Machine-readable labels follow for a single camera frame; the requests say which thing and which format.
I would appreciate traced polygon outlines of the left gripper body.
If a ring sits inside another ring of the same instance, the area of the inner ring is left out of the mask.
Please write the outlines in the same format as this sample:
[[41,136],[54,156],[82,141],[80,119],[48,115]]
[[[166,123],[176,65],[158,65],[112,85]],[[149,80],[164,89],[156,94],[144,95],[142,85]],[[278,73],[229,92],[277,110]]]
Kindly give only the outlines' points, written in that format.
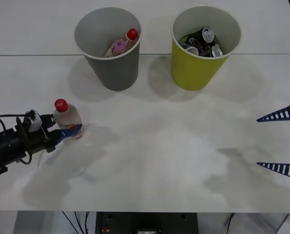
[[40,152],[41,150],[46,150],[50,153],[56,149],[58,141],[58,130],[49,132],[47,129],[41,127],[38,131],[28,133],[29,150],[32,154]]

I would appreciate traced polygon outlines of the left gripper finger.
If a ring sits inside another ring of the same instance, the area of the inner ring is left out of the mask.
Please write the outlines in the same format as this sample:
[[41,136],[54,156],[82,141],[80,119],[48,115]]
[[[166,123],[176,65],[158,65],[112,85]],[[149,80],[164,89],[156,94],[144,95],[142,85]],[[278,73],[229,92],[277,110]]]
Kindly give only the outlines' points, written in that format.
[[49,132],[49,143],[51,145],[57,145],[66,138],[78,139],[82,136],[83,126],[82,124],[73,125],[68,129],[56,129]]
[[53,114],[40,115],[42,121],[42,127],[53,127],[56,122]]

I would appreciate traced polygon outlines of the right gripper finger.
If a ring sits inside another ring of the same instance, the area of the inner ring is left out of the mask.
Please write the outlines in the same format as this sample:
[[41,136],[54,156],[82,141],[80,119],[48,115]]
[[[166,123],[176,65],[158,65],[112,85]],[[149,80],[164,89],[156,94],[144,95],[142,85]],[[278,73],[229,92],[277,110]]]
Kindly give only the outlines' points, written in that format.
[[257,162],[256,164],[268,170],[277,172],[281,175],[290,177],[290,163],[285,164],[285,163]]
[[290,106],[272,112],[256,120],[257,122],[290,121]]

